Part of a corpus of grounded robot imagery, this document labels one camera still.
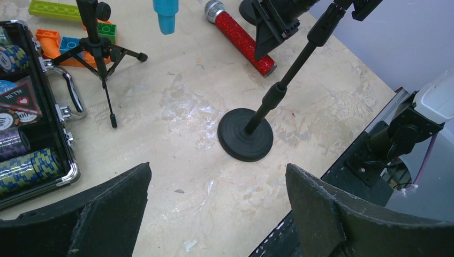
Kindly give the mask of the red glitter microphone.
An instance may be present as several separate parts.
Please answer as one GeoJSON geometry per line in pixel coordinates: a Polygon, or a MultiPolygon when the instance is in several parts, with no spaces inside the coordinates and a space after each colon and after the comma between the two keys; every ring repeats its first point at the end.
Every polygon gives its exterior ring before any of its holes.
{"type": "Polygon", "coordinates": [[[231,17],[221,1],[208,1],[204,14],[263,77],[275,71],[277,65],[270,56],[255,59],[255,40],[231,17]]]}

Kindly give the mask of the black round-base mic stand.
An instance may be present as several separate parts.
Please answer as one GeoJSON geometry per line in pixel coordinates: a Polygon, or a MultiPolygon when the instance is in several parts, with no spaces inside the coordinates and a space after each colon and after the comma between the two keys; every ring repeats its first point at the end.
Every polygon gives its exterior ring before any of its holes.
{"type": "Polygon", "coordinates": [[[239,5],[239,13],[243,19],[253,26],[257,25],[257,20],[260,17],[255,6],[254,0],[243,0],[239,5]]]}

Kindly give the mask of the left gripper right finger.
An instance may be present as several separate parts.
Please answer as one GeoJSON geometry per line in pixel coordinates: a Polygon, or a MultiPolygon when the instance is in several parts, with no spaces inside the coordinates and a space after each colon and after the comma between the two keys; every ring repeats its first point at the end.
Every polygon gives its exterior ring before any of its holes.
{"type": "Polygon", "coordinates": [[[453,223],[392,211],[294,164],[287,195],[304,256],[453,256],[453,223]]]}

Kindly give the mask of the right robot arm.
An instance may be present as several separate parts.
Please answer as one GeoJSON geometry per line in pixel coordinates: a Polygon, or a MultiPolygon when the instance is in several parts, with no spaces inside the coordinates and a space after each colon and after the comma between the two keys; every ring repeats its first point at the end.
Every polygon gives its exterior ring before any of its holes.
{"type": "MultiPolygon", "coordinates": [[[[263,58],[294,35],[298,31],[299,17],[314,4],[314,1],[242,1],[241,16],[256,27],[254,58],[263,58]]],[[[263,97],[245,131],[253,133],[269,111],[278,106],[291,80],[314,50],[327,42],[348,8],[354,8],[354,20],[362,21],[378,5],[379,1],[333,1],[309,31],[306,46],[284,77],[263,97]]],[[[390,124],[357,144],[347,155],[343,167],[372,186],[382,170],[392,168],[392,161],[410,153],[417,143],[434,137],[452,118],[453,74],[448,74],[401,103],[390,124]]]]}

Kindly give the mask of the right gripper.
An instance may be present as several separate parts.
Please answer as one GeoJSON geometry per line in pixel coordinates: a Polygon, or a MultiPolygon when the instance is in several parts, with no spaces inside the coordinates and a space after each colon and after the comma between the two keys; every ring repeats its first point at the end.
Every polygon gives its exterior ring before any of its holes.
{"type": "Polygon", "coordinates": [[[254,58],[259,61],[289,37],[298,25],[297,19],[320,0],[252,1],[255,15],[256,46],[254,58]]]}

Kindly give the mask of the blue toy microphone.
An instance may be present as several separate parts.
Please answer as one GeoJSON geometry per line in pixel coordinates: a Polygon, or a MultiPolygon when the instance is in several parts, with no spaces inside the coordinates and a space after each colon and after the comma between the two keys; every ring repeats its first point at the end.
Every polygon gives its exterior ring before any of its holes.
{"type": "Polygon", "coordinates": [[[175,32],[176,14],[179,11],[179,0],[153,0],[157,13],[158,25],[163,35],[175,32]]]}

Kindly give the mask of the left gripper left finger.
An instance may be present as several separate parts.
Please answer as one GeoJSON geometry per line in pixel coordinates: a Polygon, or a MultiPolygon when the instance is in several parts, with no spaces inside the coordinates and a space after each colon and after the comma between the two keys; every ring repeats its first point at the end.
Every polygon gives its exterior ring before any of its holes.
{"type": "Polygon", "coordinates": [[[140,230],[149,163],[39,209],[1,221],[1,256],[131,256],[140,230]]]}

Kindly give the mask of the tall black mic stand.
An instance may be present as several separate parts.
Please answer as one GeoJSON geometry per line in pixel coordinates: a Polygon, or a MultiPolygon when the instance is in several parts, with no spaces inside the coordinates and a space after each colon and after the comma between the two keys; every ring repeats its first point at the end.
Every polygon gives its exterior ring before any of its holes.
{"type": "MultiPolygon", "coordinates": [[[[221,118],[217,136],[225,152],[244,162],[263,159],[270,152],[274,141],[273,130],[266,120],[266,115],[280,104],[286,95],[289,83],[315,49],[325,45],[350,7],[354,8],[352,18],[363,21],[379,4],[381,1],[332,1],[308,32],[308,42],[299,56],[283,78],[268,89],[262,98],[260,107],[256,111],[236,108],[221,118]]],[[[292,31],[289,37],[284,37],[283,42],[293,36],[298,31],[298,27],[292,31]]]]}

